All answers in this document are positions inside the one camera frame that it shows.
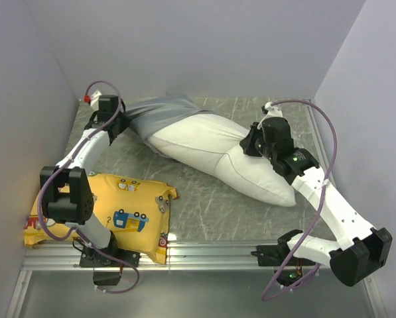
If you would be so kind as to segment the grey pillowcase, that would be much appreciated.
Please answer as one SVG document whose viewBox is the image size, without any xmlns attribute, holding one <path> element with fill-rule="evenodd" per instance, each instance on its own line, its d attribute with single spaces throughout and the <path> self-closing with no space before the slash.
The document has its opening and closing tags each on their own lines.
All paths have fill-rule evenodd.
<svg viewBox="0 0 396 318">
<path fill-rule="evenodd" d="M 168 94 L 163 97 L 129 104 L 123 115 L 129 120 L 129 128 L 145 142 L 163 128 L 197 114 L 214 114 L 202 109 L 186 95 Z"/>
</svg>

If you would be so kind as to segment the white pillow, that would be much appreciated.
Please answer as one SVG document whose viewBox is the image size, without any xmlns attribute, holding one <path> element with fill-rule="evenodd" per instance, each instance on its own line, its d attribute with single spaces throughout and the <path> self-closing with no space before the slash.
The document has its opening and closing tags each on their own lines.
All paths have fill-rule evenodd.
<svg viewBox="0 0 396 318">
<path fill-rule="evenodd" d="M 200 113 L 150 135 L 161 154 L 200 170 L 263 203 L 293 207 L 295 191 L 262 157 L 247 156 L 239 145 L 249 129 L 219 115 Z"/>
</svg>

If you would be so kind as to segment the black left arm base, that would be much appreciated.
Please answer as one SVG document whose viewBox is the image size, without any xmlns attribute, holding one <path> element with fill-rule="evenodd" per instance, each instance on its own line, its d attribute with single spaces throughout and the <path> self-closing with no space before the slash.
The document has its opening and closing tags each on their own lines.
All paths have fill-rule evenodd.
<svg viewBox="0 0 396 318">
<path fill-rule="evenodd" d="M 122 293 L 134 289 L 140 279 L 137 270 L 139 265 L 139 253 L 117 248 L 112 252 L 97 251 L 94 248 L 84 247 L 80 257 L 80 268 L 93 270 L 93 283 L 97 289 L 105 290 L 106 293 Z M 121 282 L 123 271 L 132 269 L 135 279 L 132 285 L 125 290 L 108 290 Z"/>
</svg>

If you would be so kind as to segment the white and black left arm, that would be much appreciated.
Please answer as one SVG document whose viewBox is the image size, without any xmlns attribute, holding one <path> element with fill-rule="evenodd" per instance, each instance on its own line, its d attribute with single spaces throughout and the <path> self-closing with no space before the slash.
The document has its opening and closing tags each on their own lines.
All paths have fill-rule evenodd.
<svg viewBox="0 0 396 318">
<path fill-rule="evenodd" d="M 85 257 L 109 267 L 119 262 L 119 249 L 113 232 L 94 214 L 88 174 L 102 152 L 129 126 L 129 119 L 123 114 L 121 97 L 101 95 L 97 103 L 97 111 L 71 152 L 56 166 L 41 170 L 37 215 L 48 237 L 63 241 L 76 233 Z"/>
</svg>

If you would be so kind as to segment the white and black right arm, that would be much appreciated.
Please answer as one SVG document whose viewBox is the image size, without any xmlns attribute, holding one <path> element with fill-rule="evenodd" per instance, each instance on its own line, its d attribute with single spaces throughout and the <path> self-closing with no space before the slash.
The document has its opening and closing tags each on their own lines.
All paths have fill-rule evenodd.
<svg viewBox="0 0 396 318">
<path fill-rule="evenodd" d="M 348 287 L 385 265 L 391 233 L 366 221 L 325 178 L 316 158 L 295 146 L 286 119 L 269 117 L 252 123 L 239 145 L 246 155 L 268 159 L 274 171 L 317 210 L 335 237 L 324 240 L 292 230 L 279 237 L 276 246 L 258 246 L 254 255 L 260 260 L 279 268 L 324 265 Z"/>
</svg>

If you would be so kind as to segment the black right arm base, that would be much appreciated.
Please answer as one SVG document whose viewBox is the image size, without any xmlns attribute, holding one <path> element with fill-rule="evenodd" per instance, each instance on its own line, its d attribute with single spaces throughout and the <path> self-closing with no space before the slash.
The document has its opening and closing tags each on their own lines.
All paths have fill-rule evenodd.
<svg viewBox="0 0 396 318">
<path fill-rule="evenodd" d="M 258 245 L 254 251 L 250 252 L 252 256 L 257 258 L 259 267 L 279 267 L 288 253 L 286 248 L 282 247 L 280 244 Z M 313 261 L 293 256 L 287 263 L 287 266 L 291 267 L 291 269 L 282 270 L 277 278 L 277 283 L 283 287 L 290 286 L 303 277 L 302 268 L 304 266 L 313 265 L 315 265 Z"/>
</svg>

